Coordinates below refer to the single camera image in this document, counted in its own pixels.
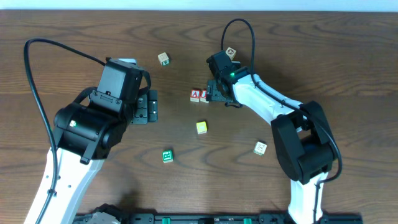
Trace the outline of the red letter A block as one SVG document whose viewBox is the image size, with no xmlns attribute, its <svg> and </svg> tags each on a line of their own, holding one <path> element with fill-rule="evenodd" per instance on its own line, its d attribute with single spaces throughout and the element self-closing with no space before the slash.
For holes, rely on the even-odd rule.
<svg viewBox="0 0 398 224">
<path fill-rule="evenodd" d="M 201 91 L 200 90 L 191 90 L 190 93 L 190 101 L 192 102 L 200 102 Z"/>
</svg>

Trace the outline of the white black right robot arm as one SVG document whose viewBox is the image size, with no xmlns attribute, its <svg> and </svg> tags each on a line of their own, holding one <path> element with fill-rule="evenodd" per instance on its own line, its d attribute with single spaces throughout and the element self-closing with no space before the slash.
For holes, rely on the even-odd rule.
<svg viewBox="0 0 398 224">
<path fill-rule="evenodd" d="M 318 223 L 323 186 L 337 179 L 343 168 L 341 153 L 322 107 L 303 104 L 266 85 L 247 67 L 212 68 L 208 101 L 247 106 L 270 124 L 277 159 L 290 178 L 288 213 L 295 223 Z"/>
</svg>

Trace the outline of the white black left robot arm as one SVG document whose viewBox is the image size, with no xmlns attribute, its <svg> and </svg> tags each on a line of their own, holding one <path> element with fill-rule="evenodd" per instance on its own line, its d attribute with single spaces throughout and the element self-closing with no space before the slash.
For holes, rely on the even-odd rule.
<svg viewBox="0 0 398 224">
<path fill-rule="evenodd" d="M 60 109 L 40 187 L 26 223 L 73 223 L 81 201 L 111 148 L 130 124 L 157 121 L 157 91 L 131 98 L 90 87 Z"/>
</svg>

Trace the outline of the red letter I block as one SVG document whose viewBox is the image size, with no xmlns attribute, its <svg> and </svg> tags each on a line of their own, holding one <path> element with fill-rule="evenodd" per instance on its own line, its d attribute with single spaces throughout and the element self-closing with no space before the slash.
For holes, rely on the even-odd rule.
<svg viewBox="0 0 398 224">
<path fill-rule="evenodd" d="M 200 101 L 204 103 L 209 103 L 209 101 L 206 99 L 206 96 L 207 96 L 207 91 L 202 90 L 200 95 Z"/>
</svg>

